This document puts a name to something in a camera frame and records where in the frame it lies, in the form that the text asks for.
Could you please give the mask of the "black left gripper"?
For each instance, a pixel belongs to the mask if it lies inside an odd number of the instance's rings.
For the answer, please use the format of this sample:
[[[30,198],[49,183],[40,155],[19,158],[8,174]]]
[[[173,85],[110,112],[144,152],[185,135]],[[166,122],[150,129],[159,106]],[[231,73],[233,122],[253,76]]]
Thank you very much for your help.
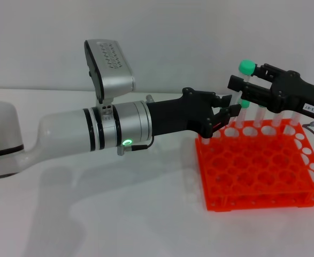
[[[178,99],[147,104],[152,135],[158,136],[181,131],[193,131],[203,138],[213,135],[215,125],[226,126],[241,111],[241,104],[230,105],[232,95],[222,97],[214,92],[204,92],[186,87]],[[214,115],[213,108],[220,108]]]

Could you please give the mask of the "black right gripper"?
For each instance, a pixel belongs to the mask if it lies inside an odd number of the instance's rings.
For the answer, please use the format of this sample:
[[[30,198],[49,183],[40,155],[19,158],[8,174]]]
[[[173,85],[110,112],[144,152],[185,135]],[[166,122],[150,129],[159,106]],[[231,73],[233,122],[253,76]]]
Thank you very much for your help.
[[[305,82],[299,73],[265,63],[255,65],[254,76],[272,82],[270,90],[235,75],[231,75],[228,89],[241,93],[243,100],[269,106],[273,113],[290,110],[314,119],[314,85]]]

